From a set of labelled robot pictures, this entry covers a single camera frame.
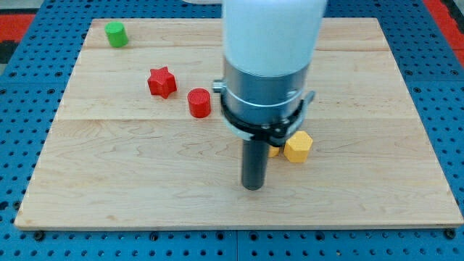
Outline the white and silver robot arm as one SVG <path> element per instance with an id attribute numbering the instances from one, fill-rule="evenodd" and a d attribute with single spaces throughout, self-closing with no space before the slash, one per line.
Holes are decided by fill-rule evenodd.
<path id="1" fill-rule="evenodd" d="M 326 0 L 222 3 L 224 76 L 215 82 L 229 128 L 245 141 L 280 146 L 301 126 L 304 93 Z"/>

